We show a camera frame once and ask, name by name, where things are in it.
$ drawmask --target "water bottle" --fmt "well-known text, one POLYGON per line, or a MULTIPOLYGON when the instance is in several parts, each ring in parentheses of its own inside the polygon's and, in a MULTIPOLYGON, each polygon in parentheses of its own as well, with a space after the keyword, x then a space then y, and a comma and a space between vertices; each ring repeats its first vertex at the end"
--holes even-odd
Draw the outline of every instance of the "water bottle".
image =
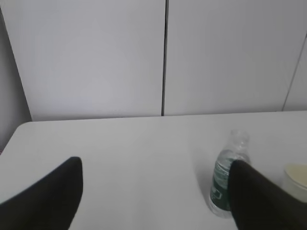
POLYGON ((209 197, 209 208, 217 216, 230 218, 228 202, 228 176, 230 166, 235 160, 250 163, 248 156, 249 135, 245 131, 232 130, 227 144, 220 152, 213 172, 213 184, 209 197))

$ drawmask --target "gray wall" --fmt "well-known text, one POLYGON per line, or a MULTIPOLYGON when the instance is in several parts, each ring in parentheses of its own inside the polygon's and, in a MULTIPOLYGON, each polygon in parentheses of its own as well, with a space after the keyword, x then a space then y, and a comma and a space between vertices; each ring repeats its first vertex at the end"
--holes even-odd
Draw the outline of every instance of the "gray wall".
POLYGON ((0 151, 15 129, 31 120, 5 26, 0 18, 0 151))
POLYGON ((165 0, 1 8, 34 121, 161 115, 165 0))

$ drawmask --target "white cup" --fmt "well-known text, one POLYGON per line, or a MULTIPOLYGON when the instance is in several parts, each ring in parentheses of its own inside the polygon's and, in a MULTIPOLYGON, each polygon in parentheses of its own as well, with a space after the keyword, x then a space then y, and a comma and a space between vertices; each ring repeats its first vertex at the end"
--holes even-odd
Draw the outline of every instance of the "white cup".
POLYGON ((282 188, 294 198, 307 202, 307 165, 286 165, 282 188))

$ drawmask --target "white wall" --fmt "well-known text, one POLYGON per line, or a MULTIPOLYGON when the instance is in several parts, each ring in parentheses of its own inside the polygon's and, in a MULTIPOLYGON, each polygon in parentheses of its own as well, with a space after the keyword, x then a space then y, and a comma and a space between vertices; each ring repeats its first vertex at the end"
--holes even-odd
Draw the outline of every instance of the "white wall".
POLYGON ((7 0, 33 120, 161 115, 165 0, 7 0))
POLYGON ((10 42, 0 19, 0 151, 15 129, 30 120, 10 42))
POLYGON ((306 0, 170 0, 165 114, 281 111, 306 0))
POLYGON ((301 59, 286 101, 285 111, 307 110, 307 44, 305 43, 301 59))

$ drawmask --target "plastic bottle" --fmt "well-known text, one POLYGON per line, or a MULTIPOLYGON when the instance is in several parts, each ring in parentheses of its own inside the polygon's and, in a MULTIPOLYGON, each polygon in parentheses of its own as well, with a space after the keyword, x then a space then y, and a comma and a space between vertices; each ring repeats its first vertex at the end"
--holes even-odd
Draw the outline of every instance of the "plastic bottle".
POLYGON ((235 160, 250 163, 248 156, 249 134, 241 130, 232 130, 227 144, 220 152, 213 173, 213 184, 209 197, 209 208, 217 216, 230 218, 227 186, 230 166, 235 160))

